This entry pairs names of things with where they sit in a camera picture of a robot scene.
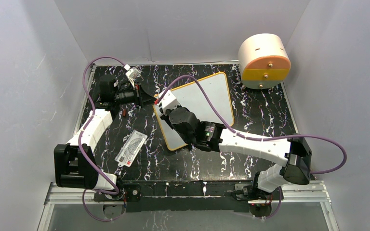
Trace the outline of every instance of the black marble surface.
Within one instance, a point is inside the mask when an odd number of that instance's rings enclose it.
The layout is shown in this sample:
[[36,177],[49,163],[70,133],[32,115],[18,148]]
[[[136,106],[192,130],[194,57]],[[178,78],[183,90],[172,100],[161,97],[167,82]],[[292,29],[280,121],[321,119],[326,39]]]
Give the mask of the black marble surface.
[[[151,95],[162,92],[180,75],[189,74],[199,79],[225,72],[235,115],[233,128],[269,137],[294,132],[281,85],[265,90],[243,90],[236,64],[145,65],[137,68],[142,72],[137,80]],[[95,101],[99,95],[98,79],[105,74],[116,75],[118,80],[125,76],[121,66],[97,67],[90,90]],[[183,79],[174,87],[188,82],[189,79]],[[126,117],[122,116],[123,109],[127,109]],[[87,102],[81,124],[90,110]],[[148,135],[148,139],[131,167],[118,167],[114,159],[133,130]],[[119,115],[99,140],[94,155],[103,171],[120,174],[123,180],[247,180],[272,165],[269,161],[237,153],[207,153],[187,147],[169,151],[152,106],[137,109],[134,104],[121,106]]]

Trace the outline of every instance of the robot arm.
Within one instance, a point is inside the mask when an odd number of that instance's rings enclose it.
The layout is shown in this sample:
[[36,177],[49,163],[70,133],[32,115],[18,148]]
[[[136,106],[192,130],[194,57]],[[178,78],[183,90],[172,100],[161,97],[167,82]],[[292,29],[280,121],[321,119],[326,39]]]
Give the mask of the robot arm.
[[[95,162],[93,151],[97,142],[112,122],[113,119],[110,111],[96,109],[94,118],[84,130],[81,137],[81,144],[87,156],[93,162]],[[81,129],[66,144],[58,144],[54,149],[56,184],[59,187],[112,190],[114,189],[113,186],[81,154],[78,139],[83,127],[84,125],[81,126]],[[116,175],[109,173],[105,173],[105,175],[114,183],[117,182]]]
[[[135,67],[126,68],[127,80],[120,83],[114,75],[100,77],[100,99],[95,103],[95,115],[81,137],[82,147],[87,156],[95,163],[93,151],[102,134],[113,122],[119,106],[135,103],[138,108],[152,104],[154,97],[147,94],[135,79],[140,75]],[[59,187],[112,190],[114,187],[101,176],[86,160],[79,149],[79,135],[83,126],[66,144],[58,144],[54,149],[54,170],[56,184]],[[104,173],[115,184],[118,177]]]
[[[203,151],[236,152],[274,162],[266,171],[258,172],[253,180],[254,194],[269,194],[287,184],[305,185],[310,182],[311,150],[304,138],[277,141],[250,141],[226,129],[223,124],[200,121],[194,113],[182,107],[171,91],[158,104],[161,119],[178,132],[187,144]],[[237,131],[245,136],[268,137]]]

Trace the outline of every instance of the white enclosure wall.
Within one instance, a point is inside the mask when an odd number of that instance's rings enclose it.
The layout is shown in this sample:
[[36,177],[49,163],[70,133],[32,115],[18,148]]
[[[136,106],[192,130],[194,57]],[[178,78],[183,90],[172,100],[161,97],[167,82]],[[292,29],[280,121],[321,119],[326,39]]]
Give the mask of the white enclosure wall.
[[55,2],[88,60],[166,64],[237,59],[242,42],[258,33],[286,44],[309,0]]
[[86,63],[53,0],[0,0],[0,231],[38,227]]
[[[339,141],[347,164],[322,177],[343,231],[370,230],[370,1],[311,0],[286,46],[287,94],[301,133]],[[331,168],[340,151],[309,142],[313,168]]]

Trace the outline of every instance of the cylindrical container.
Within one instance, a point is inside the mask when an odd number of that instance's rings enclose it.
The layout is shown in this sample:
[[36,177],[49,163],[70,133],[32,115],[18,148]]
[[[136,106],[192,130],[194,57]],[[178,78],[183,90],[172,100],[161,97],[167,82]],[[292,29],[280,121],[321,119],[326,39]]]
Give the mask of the cylindrical container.
[[281,39],[273,34],[253,35],[245,40],[238,58],[242,84],[252,89],[276,86],[291,67]]

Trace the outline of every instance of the orange trim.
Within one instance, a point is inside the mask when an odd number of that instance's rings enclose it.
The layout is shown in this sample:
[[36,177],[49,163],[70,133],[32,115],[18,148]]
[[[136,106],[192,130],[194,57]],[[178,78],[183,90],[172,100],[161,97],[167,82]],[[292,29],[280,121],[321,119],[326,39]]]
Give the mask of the orange trim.
[[[233,118],[233,123],[232,123],[230,126],[233,126],[233,125],[234,125],[234,123],[235,123],[235,115],[233,114],[232,98],[230,97],[229,84],[227,83],[227,75],[226,75],[226,73],[221,71],[221,72],[215,73],[215,74],[213,74],[213,75],[206,76],[206,77],[203,77],[203,78],[201,78],[201,79],[198,79],[198,82],[200,82],[200,81],[202,81],[202,80],[204,80],[204,79],[207,79],[207,78],[210,78],[210,77],[216,76],[216,75],[218,75],[218,74],[223,74],[223,75],[225,76],[225,81],[226,81],[226,86],[227,86],[227,95],[228,95],[228,97],[229,97],[229,104],[230,104],[230,109],[231,109],[231,112],[232,112],[232,118]],[[187,83],[187,84],[181,85],[181,86],[179,86],[179,87],[176,87],[176,88],[174,88],[174,89],[171,89],[171,91],[174,91],[174,90],[177,90],[177,89],[183,88],[183,87],[188,86],[188,85],[191,85],[191,84],[195,84],[195,82],[194,82],[194,81],[192,81],[192,82],[190,82],[190,83]],[[156,105],[154,105],[154,104],[152,105],[152,108],[154,109],[155,116],[158,116],[158,112],[157,112],[156,107],[157,107]],[[159,128],[160,128],[160,129],[161,129],[161,131],[162,131],[162,136],[164,137],[164,140],[166,141],[167,139],[165,138],[165,133],[164,133],[164,130],[162,129],[162,125],[161,125],[161,122],[160,122],[159,118],[157,118],[157,121],[158,121],[158,124],[159,124]],[[171,149],[171,148],[168,146],[168,144],[167,144],[166,142],[165,142],[165,144],[167,145],[167,148],[168,148],[168,150],[170,150],[170,151],[175,151],[175,150],[178,150],[178,149],[180,149],[180,148],[183,148],[183,147],[187,146],[187,144],[185,144],[184,146],[178,147],[178,148],[176,148],[176,149]]]
[[272,81],[284,80],[290,69],[244,69],[242,80]]

